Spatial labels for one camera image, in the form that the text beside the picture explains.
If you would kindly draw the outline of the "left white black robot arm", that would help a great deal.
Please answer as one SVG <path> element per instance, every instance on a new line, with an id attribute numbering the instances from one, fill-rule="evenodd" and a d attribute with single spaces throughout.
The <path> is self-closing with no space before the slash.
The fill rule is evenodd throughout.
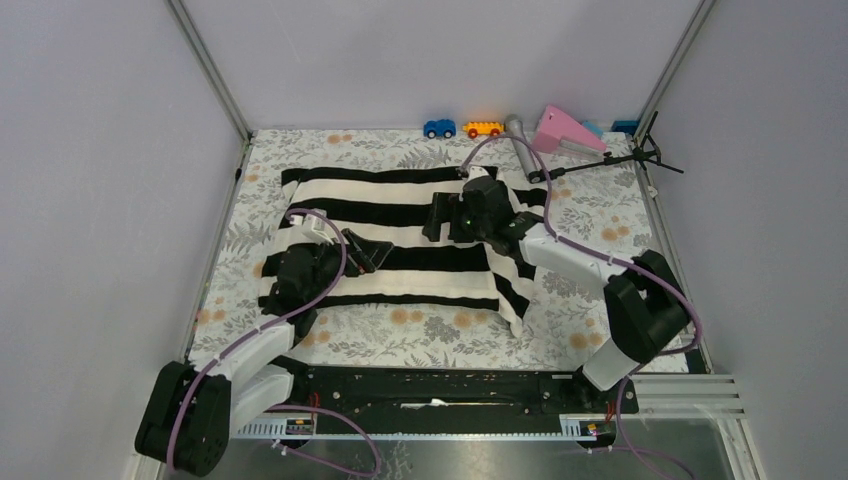
<path id="1" fill-rule="evenodd" d="M 380 268 L 394 246 L 350 229 L 331 239 L 296 229 L 296 243 L 265 262 L 270 273 L 269 321 L 203 366 L 171 361 L 158 373 L 134 439 L 137 453 L 195 476 L 209 474 L 229 440 L 270 407 L 296 411 L 309 401 L 307 380 L 274 364 L 306 336 L 319 303 L 343 277 Z"/>

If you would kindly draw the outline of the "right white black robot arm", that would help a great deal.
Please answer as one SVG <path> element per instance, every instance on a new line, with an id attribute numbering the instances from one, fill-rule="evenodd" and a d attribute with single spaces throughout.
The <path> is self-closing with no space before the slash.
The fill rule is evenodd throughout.
<path id="1" fill-rule="evenodd" d="M 452 241 L 483 242 L 498 255 L 602 293 L 611 337 L 578 369 L 573 386 L 577 405 L 597 412 L 612 400 L 613 387 L 658 357 L 693 316 L 658 252 L 622 260 L 566 242 L 544 215 L 520 210 L 512 197 L 507 185 L 488 173 L 468 178 L 458 193 L 433 195 L 423 234 L 435 240 L 447 225 Z"/>

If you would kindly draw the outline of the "black white striped pillowcase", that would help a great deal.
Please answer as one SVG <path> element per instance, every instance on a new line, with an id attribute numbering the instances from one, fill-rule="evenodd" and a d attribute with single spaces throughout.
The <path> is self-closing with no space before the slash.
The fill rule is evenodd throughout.
<path id="1" fill-rule="evenodd" d="M 282 193 L 291 209 L 324 213 L 340 230 L 394 249 L 374 273 L 343 277 L 318 308 L 361 304 L 431 304 L 497 313 L 513 335 L 534 292 L 536 269 L 498 255 L 483 242 L 429 241 L 422 228 L 434 193 L 458 193 L 463 179 L 455 167 L 381 172 L 317 167 L 281 173 Z M 296 226 L 282 218 L 264 261 L 257 304 L 268 315 L 266 260 L 296 243 Z"/>

